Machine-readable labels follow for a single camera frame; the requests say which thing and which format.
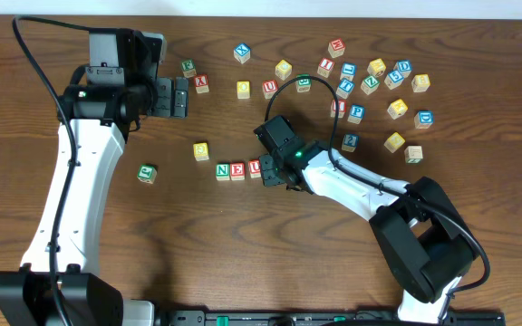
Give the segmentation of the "red E wooden block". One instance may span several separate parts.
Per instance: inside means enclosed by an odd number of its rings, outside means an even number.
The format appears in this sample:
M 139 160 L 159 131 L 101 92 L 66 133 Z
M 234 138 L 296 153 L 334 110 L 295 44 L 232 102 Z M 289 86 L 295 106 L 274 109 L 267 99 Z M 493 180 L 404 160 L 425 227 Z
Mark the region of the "red E wooden block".
M 230 163 L 230 179 L 232 181 L 244 180 L 246 178 L 246 168 L 243 162 Z

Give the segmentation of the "green N wooden block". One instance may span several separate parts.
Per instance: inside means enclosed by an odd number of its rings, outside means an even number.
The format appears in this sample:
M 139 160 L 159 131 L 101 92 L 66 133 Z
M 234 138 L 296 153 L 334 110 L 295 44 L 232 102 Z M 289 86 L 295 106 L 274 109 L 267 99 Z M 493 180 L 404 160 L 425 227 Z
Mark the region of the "green N wooden block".
M 216 164 L 217 181 L 225 181 L 230 179 L 230 165 L 228 163 Z

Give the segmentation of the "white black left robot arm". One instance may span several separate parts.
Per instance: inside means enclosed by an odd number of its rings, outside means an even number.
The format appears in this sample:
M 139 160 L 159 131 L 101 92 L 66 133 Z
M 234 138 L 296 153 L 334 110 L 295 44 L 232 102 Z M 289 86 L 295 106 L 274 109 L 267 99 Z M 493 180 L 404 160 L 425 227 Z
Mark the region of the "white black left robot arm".
M 131 122 L 184 118 L 189 82 L 70 82 L 67 124 L 43 215 L 20 267 L 0 272 L 0 311 L 11 325 L 155 325 L 154 303 L 126 300 L 99 276 L 99 240 L 111 178 Z

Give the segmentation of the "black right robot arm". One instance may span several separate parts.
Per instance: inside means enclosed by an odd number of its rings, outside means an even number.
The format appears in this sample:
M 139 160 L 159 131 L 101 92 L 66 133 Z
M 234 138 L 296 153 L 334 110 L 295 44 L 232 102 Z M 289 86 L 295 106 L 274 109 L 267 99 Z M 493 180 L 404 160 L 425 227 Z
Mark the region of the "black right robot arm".
M 484 251 L 441 186 L 382 177 L 321 141 L 266 140 L 265 186 L 327 197 L 370 225 L 391 273 L 404 290 L 401 321 L 445 321 L 461 278 Z

